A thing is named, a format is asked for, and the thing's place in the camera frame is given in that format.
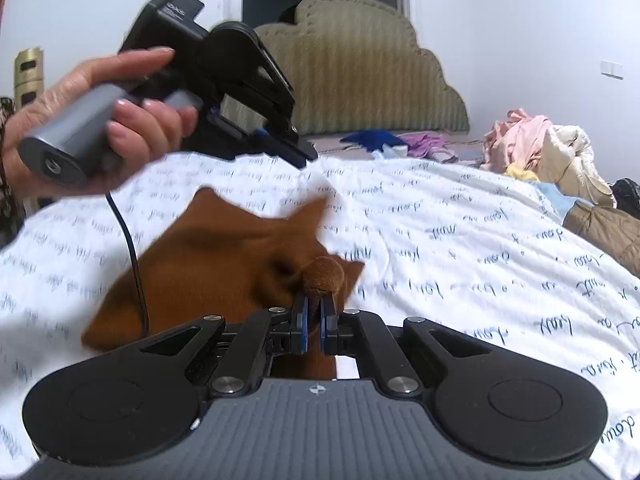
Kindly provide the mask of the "person left hand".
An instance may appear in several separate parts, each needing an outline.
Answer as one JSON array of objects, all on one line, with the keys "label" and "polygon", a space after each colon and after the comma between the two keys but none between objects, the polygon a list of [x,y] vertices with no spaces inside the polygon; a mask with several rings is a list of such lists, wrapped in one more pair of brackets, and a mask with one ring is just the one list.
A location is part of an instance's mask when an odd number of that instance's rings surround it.
[{"label": "person left hand", "polygon": [[174,50],[158,47],[83,62],[12,116],[1,158],[15,197],[105,194],[178,150],[198,111],[127,96],[173,57]]}]

